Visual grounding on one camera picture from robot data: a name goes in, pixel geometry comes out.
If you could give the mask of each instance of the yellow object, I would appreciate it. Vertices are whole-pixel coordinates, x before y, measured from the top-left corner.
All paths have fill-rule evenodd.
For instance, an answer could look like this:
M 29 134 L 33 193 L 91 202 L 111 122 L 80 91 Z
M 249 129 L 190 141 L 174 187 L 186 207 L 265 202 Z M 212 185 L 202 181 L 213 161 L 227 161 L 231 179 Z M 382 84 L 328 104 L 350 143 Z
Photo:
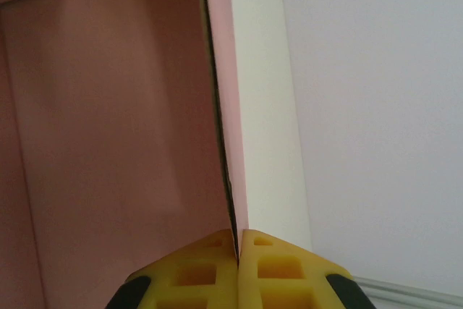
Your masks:
M 151 278 L 137 309 L 236 309 L 238 270 L 231 235 L 230 230 L 216 232 L 131 274 L 126 283 Z
M 243 232 L 239 309 L 344 309 L 326 279 L 344 268 L 262 232 Z

